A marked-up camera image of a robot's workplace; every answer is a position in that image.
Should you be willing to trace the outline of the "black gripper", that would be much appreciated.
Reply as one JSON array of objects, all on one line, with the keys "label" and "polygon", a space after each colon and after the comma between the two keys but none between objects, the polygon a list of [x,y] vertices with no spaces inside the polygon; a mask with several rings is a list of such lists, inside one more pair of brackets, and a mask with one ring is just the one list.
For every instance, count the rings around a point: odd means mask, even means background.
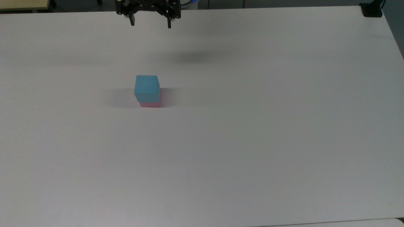
[{"label": "black gripper", "polygon": [[128,19],[131,26],[135,26],[135,14],[138,11],[158,12],[166,17],[168,29],[171,29],[171,23],[175,19],[181,18],[179,0],[116,0],[115,11]]}]

